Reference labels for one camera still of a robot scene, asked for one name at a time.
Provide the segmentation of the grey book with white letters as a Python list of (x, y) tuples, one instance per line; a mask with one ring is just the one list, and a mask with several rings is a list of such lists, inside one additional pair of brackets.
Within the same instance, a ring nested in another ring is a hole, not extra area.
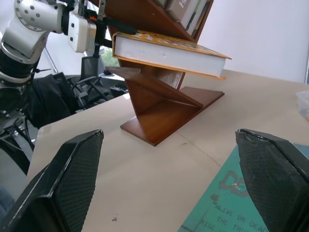
[(165, 10), (184, 29), (193, 14), (199, 0), (168, 0)]

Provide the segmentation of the black bag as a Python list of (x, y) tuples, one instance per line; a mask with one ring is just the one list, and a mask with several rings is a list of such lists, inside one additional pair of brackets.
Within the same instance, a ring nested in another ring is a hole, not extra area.
[(76, 97), (64, 73), (35, 78), (26, 91), (23, 113), (30, 123), (41, 127), (75, 114)]

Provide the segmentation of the thin dark upright book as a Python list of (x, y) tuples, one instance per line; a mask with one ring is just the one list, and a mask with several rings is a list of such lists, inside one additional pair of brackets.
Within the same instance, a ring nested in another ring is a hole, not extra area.
[(188, 22), (188, 25), (186, 27), (186, 31), (188, 34), (190, 34), (192, 37), (195, 35), (199, 24), (201, 23), (201, 20), (203, 18), (203, 15), (205, 14), (208, 6), (210, 4), (210, 0), (199, 0), (193, 14)]

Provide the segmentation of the black mesh office chair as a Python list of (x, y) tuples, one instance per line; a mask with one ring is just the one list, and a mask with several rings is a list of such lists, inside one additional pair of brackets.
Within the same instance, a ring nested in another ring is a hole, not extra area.
[(124, 81), (114, 79), (114, 75), (95, 57), (82, 58), (80, 75), (67, 76), (66, 80), (82, 109), (128, 93)]

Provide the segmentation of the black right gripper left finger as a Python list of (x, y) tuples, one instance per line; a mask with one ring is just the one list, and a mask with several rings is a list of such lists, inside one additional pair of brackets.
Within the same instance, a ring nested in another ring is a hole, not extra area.
[(81, 232), (96, 187), (104, 133), (66, 141), (25, 187), (0, 232)]

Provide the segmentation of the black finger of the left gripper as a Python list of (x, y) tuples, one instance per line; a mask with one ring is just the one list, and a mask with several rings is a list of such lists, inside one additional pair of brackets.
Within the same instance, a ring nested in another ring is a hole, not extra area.
[(124, 24), (124, 23), (119, 22), (119, 21), (114, 20), (114, 19), (110, 19), (110, 18), (105, 17), (104, 23), (107, 26), (112, 26), (112, 27), (117, 28), (122, 33), (126, 33), (126, 34), (136, 34), (136, 33), (138, 33), (138, 30), (135, 29), (134, 27), (127, 25), (127, 24)]

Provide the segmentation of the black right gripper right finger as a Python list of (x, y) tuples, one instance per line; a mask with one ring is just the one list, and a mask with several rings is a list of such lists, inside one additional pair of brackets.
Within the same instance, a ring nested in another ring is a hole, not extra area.
[(309, 146), (236, 131), (248, 194), (269, 232), (309, 232)]

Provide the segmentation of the thick yellow hardcover book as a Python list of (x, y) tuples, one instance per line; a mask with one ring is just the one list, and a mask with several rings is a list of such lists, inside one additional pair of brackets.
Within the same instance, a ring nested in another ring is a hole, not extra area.
[(230, 57), (197, 43), (139, 31), (112, 36), (112, 56), (128, 62), (224, 80), (222, 72)]

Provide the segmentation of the teal book with black print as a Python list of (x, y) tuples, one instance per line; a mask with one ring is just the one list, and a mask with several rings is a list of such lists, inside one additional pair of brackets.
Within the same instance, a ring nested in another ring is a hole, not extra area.
[(237, 146), (178, 232), (269, 232), (246, 189)]

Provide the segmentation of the wooden zigzag bookshelf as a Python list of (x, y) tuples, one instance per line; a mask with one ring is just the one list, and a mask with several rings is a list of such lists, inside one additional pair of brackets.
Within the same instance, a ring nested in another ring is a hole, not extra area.
[[(202, 15), (196, 33), (189, 34), (156, 0), (90, 0), (109, 19), (136, 29), (197, 42), (208, 18)], [(200, 114), (224, 93), (194, 87), (182, 87), (184, 72), (120, 61), (111, 68), (125, 79), (135, 117), (121, 128), (137, 138), (156, 146)]]

